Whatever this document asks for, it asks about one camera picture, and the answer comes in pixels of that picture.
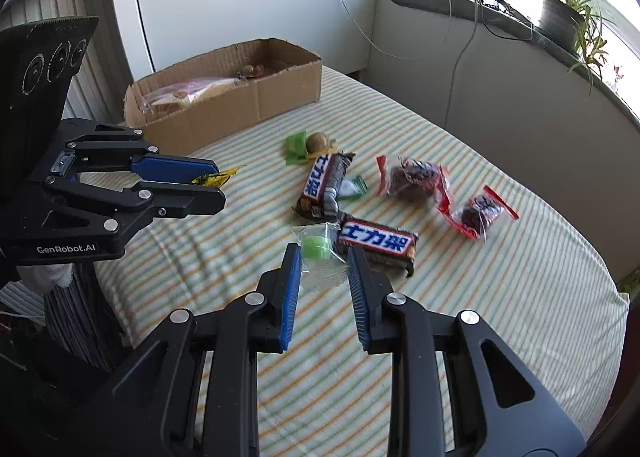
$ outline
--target window sill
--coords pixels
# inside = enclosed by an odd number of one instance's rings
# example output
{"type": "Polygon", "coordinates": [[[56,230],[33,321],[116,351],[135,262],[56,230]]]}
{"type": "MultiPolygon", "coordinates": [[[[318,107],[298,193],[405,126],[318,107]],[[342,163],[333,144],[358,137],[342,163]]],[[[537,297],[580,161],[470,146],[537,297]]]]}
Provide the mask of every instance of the window sill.
{"type": "MultiPolygon", "coordinates": [[[[403,7],[409,7],[412,9],[418,9],[428,12],[436,12],[439,14],[449,15],[449,0],[391,0],[396,5],[403,7]]],[[[472,0],[451,0],[451,15],[463,20],[474,20],[475,4],[472,0]]],[[[529,40],[531,36],[531,30],[528,26],[520,23],[513,18],[510,18],[498,11],[485,7],[483,9],[484,20],[487,24],[501,29],[510,36],[521,38],[526,40],[526,43],[534,47],[540,47],[544,49],[549,55],[559,61],[562,65],[570,68],[575,64],[576,59],[573,55],[562,49],[559,45],[552,42],[540,34],[535,28],[533,30],[533,39],[529,40]]],[[[578,67],[574,70],[576,74],[589,80],[589,75],[585,67],[578,67]]],[[[593,76],[593,87],[599,90],[607,100],[611,101],[625,117],[633,123],[633,125],[640,132],[640,119],[633,113],[631,108],[623,101],[613,90],[607,87],[603,81],[597,75],[593,76]]]]}

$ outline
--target flower pot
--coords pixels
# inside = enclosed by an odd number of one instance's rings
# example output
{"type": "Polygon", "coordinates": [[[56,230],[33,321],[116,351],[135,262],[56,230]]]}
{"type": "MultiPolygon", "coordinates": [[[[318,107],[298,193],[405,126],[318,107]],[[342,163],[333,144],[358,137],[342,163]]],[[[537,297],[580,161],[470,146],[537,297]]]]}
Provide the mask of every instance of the flower pot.
{"type": "Polygon", "coordinates": [[[584,18],[560,0],[542,0],[540,30],[547,38],[575,55],[577,28],[584,18]]]}

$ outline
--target open cardboard box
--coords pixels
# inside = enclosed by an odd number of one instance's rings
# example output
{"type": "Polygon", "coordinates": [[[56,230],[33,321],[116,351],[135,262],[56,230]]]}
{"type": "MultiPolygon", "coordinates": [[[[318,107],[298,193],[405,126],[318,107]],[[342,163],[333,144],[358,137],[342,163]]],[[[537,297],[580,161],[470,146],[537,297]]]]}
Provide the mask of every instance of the open cardboard box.
{"type": "Polygon", "coordinates": [[[277,38],[252,40],[195,56],[155,72],[127,88],[127,126],[140,128],[161,153],[187,155],[239,130],[320,98],[322,60],[277,38]],[[266,74],[198,98],[184,110],[158,119],[142,112],[142,97],[167,85],[208,76],[234,77],[245,65],[266,74]]]}

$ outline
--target vertical blind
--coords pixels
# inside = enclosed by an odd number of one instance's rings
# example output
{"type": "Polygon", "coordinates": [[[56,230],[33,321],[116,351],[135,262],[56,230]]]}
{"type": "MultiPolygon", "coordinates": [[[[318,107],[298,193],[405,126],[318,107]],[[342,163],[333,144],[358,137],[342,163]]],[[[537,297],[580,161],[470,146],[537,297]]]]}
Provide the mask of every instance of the vertical blind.
{"type": "Polygon", "coordinates": [[[123,120],[122,100],[132,82],[112,0],[13,0],[0,12],[0,30],[58,16],[98,16],[100,22],[66,95],[63,117],[123,120]]]}

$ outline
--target striped tablecloth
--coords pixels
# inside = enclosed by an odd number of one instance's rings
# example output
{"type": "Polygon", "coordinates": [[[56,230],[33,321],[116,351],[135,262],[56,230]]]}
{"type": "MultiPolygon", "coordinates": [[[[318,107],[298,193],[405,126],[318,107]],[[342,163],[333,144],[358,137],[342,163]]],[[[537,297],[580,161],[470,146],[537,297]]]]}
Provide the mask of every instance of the striped tablecloth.
{"type": "MultiPolygon", "coordinates": [[[[365,85],[324,68],[322,98],[212,144],[194,155],[221,169],[245,164],[224,188],[214,217],[157,219],[120,260],[95,264],[102,289],[134,344],[178,307],[220,309],[278,267],[306,166],[286,166],[282,143],[302,128],[324,131],[357,156],[351,174],[375,190],[378,154],[449,167],[458,201],[491,185],[520,214],[501,218],[485,244],[463,237],[434,209],[371,191],[344,209],[420,234],[416,271],[387,274],[396,291],[430,310],[478,311],[551,391],[585,437],[596,426],[618,372],[628,297],[616,291],[596,250],[551,206],[449,133],[365,85]]],[[[92,174],[120,189],[130,174],[92,174]]],[[[386,455],[391,360],[362,352],[347,285],[301,290],[284,355],[258,357],[263,456],[386,455]]],[[[441,382],[445,382],[441,365],[441,382]]],[[[452,443],[446,387],[446,439],[452,443]]],[[[200,413],[204,411],[204,387],[200,413]]]]}

